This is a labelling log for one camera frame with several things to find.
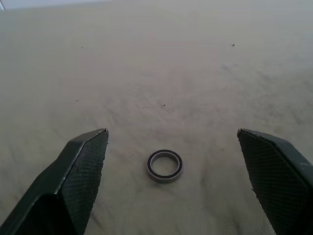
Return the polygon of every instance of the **beige surface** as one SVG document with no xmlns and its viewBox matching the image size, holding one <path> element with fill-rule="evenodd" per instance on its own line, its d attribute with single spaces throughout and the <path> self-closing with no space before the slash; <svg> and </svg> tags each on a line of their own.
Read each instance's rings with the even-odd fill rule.
<svg viewBox="0 0 313 235">
<path fill-rule="evenodd" d="M 105 127 L 86 234 L 273 234 L 236 132 L 283 137 L 313 160 L 312 9 L 151 0 L 1 12 L 0 222 L 69 139 Z M 184 161 L 170 185 L 144 170 L 162 148 Z"/>
</svg>

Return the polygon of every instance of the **metal ring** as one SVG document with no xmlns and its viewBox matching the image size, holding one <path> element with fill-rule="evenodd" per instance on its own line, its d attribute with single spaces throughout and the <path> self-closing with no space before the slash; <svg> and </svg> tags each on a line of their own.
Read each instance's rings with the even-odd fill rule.
<svg viewBox="0 0 313 235">
<path fill-rule="evenodd" d="M 153 162 L 161 157 L 168 157 L 173 159 L 176 163 L 177 163 L 177 169 L 175 170 L 174 173 L 170 174 L 170 175 L 159 175 L 157 173 L 155 173 L 152 169 L 152 164 Z M 177 180 L 182 172 L 182 160 L 180 158 L 180 156 L 171 151 L 171 150 L 159 150 L 155 153 L 153 153 L 147 160 L 147 170 L 148 170 L 148 174 L 151 177 L 151 179 L 153 179 L 154 181 L 158 182 L 158 183 L 171 183 L 175 180 Z"/>
</svg>

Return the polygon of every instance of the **black seal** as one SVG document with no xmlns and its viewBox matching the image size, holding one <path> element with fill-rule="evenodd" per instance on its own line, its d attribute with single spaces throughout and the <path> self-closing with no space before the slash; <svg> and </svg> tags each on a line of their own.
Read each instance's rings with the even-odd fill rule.
<svg viewBox="0 0 313 235">
<path fill-rule="evenodd" d="M 153 162 L 161 157 L 167 157 L 167 158 L 171 158 L 173 159 L 176 163 L 177 163 L 177 169 L 175 170 L 174 173 L 170 174 L 170 175 L 159 175 L 157 173 L 155 173 L 152 169 L 152 164 Z M 181 157 L 171 151 L 171 150 L 159 150 L 153 154 L 151 154 L 151 156 L 148 158 L 147 160 L 147 170 L 148 170 L 148 174 L 149 176 L 156 182 L 158 183 L 171 183 L 175 180 L 177 180 L 182 172 L 182 160 Z"/>
</svg>

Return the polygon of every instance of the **table surface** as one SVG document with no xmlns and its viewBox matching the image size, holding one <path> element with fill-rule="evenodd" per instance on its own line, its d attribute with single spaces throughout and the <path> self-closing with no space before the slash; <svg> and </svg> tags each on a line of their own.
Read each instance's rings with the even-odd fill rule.
<svg viewBox="0 0 313 235">
<path fill-rule="evenodd" d="M 312 5 L 116 0 L 0 12 L 0 223 L 67 141 L 108 128 L 87 235 L 274 234 L 236 134 L 276 135 L 313 160 Z M 159 149 L 183 159 L 174 183 L 145 172 Z"/>
</svg>

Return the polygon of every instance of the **bearing outer ring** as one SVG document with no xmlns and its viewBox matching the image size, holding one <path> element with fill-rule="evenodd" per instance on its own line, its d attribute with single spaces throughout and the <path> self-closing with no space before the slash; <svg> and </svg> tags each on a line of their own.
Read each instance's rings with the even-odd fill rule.
<svg viewBox="0 0 313 235">
<path fill-rule="evenodd" d="M 177 169 L 175 170 L 174 173 L 172 173 L 170 175 L 159 175 L 153 171 L 153 169 L 152 169 L 153 162 L 156 159 L 161 158 L 161 157 L 171 158 L 177 163 L 178 166 L 177 166 Z M 150 157 L 148 158 L 148 160 L 147 160 L 147 171 L 148 171 L 150 178 L 153 179 L 154 181 L 156 181 L 158 183 L 163 183 L 163 184 L 171 183 L 171 182 L 177 180 L 182 173 L 181 157 L 177 153 L 175 153 L 171 150 L 159 150 L 159 151 L 151 154 Z"/>
</svg>

